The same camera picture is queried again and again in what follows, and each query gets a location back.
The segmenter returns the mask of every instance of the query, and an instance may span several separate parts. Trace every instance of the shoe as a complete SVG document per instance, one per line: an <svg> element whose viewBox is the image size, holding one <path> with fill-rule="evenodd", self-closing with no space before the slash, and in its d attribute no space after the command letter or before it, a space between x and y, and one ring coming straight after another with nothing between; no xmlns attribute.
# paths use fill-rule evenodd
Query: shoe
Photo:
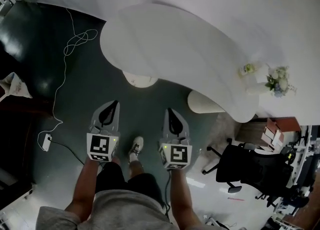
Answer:
<svg viewBox="0 0 320 230"><path fill-rule="evenodd" d="M142 148L144 147L144 138L141 136L138 136L134 139L132 148L128 154L128 161L129 163L131 162L130 160L130 155L134 153L136 157L141 153Z"/></svg>

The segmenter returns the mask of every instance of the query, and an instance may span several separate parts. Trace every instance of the black office chair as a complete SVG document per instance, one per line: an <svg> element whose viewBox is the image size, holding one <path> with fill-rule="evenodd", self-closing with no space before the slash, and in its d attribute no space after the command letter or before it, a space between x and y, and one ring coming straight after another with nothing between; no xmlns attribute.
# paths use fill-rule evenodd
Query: black office chair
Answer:
<svg viewBox="0 0 320 230"><path fill-rule="evenodd" d="M252 144L232 145L232 139L228 138L229 145L223 154L219 154L212 147L207 150L213 151L220 157L219 163L208 171L202 171L204 175L217 170L216 181L226 182L230 188L229 193L239 192L241 186L234 186L231 182L240 181L249 184L264 195L280 197L288 190L286 185L289 181L293 168L286 164L283 154L264 155L254 151Z"/></svg>
<svg viewBox="0 0 320 230"><path fill-rule="evenodd" d="M270 195L267 199L267 207L273 206L276 208L274 201L282 197L283 204L289 204L296 208L304 207L308 202L309 199L305 199L305 197L300 196L300 188L298 185L293 185L291 188L283 188L279 189L273 195Z"/></svg>

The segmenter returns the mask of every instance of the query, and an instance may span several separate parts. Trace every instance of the white flower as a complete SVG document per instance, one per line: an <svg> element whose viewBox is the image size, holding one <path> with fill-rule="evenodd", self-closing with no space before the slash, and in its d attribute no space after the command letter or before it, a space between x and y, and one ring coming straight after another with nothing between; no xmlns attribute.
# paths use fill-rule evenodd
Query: white flower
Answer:
<svg viewBox="0 0 320 230"><path fill-rule="evenodd" d="M279 86L281 90L286 90L288 88L288 81L286 79L280 79Z"/></svg>
<svg viewBox="0 0 320 230"><path fill-rule="evenodd" d="M274 70L274 69L269 68L269 70L268 70L268 74L269 74L270 76L271 76L274 72L275 72L275 70Z"/></svg>
<svg viewBox="0 0 320 230"><path fill-rule="evenodd" d="M279 75L279 78L283 78L284 76L285 76L285 71L283 71L283 70L277 70L278 71L278 75Z"/></svg>
<svg viewBox="0 0 320 230"><path fill-rule="evenodd" d="M279 77L279 74L278 74L276 71L274 71L274 72L271 74L271 77L276 80L276 79Z"/></svg>

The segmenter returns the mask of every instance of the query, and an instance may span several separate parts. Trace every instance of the black and white marker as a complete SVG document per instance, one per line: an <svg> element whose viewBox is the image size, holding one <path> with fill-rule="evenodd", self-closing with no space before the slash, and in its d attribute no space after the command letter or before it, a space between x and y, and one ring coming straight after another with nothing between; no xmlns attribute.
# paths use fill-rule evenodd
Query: black and white marker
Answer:
<svg viewBox="0 0 320 230"><path fill-rule="evenodd" d="M120 103L111 101L99 107L92 116L86 150L92 160L111 161L118 147Z"/></svg>
<svg viewBox="0 0 320 230"><path fill-rule="evenodd" d="M191 161L189 125L177 111L171 108L165 111L159 153L162 164L167 169L182 169Z"/></svg>

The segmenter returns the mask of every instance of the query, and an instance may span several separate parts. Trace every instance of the flower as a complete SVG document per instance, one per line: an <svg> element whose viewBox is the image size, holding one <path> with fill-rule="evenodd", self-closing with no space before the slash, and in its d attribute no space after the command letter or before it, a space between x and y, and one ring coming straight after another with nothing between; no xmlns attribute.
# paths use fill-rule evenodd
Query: flower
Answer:
<svg viewBox="0 0 320 230"><path fill-rule="evenodd" d="M269 74L270 76L271 76L274 72L275 72L275 70L274 70L274 69L269 68L269 70L268 70L268 74Z"/></svg>
<svg viewBox="0 0 320 230"><path fill-rule="evenodd" d="M293 91L294 93L297 91L294 86L289 84L289 74L287 71L288 66L280 66L274 69L269 68L268 70L265 86L273 92L275 97L285 96L288 91Z"/></svg>
<svg viewBox="0 0 320 230"><path fill-rule="evenodd" d="M279 77L279 74L278 74L276 71L274 71L274 72L271 74L271 77L272 77L273 79L277 79L277 78Z"/></svg>
<svg viewBox="0 0 320 230"><path fill-rule="evenodd" d="M288 88L288 81L286 79L280 79L279 86L282 90L286 90Z"/></svg>

